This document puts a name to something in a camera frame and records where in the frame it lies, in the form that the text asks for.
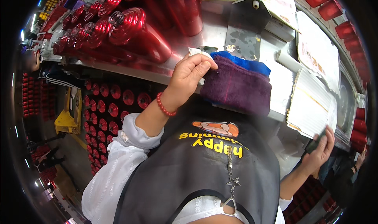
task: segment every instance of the cartoon logo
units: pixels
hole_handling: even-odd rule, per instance
[[[237,137],[239,135],[237,125],[232,122],[193,122],[192,125],[208,133],[220,136]]]

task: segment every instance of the purple towel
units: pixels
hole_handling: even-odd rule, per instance
[[[269,78],[246,70],[228,58],[215,56],[214,61],[219,68],[205,75],[200,95],[247,113],[267,116],[272,90]]]

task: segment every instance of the white blouse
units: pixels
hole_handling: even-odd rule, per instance
[[[134,169],[145,159],[150,149],[160,144],[164,129],[156,137],[148,137],[144,130],[135,125],[139,113],[128,114],[124,118],[122,130],[113,137],[109,144],[108,163],[93,177],[84,190],[82,197],[83,214],[92,224],[113,223],[120,194]],[[280,199],[276,224],[285,223],[282,210],[289,206],[291,200]],[[174,224],[185,224],[198,219],[223,213],[220,199],[214,196],[201,196],[187,203],[173,221]],[[238,211],[235,216],[249,224]]]

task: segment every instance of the black apron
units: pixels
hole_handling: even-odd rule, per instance
[[[233,178],[240,184],[234,192],[237,210],[250,224],[273,224],[279,163],[248,116],[207,102],[189,105],[168,121],[158,150],[131,174],[114,224],[172,223],[189,201],[204,195],[224,203],[231,196],[227,146],[232,146]]]

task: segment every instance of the red bead bracelet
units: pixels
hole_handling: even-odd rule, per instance
[[[163,111],[163,113],[166,114],[167,116],[169,116],[169,117],[175,116],[177,114],[177,110],[175,110],[174,112],[168,112],[167,109],[164,108],[164,106],[163,106],[163,104],[161,103],[161,100],[160,100],[161,94],[162,94],[162,92],[160,92],[160,93],[158,93],[158,95],[156,95],[156,101],[158,102],[158,106]]]

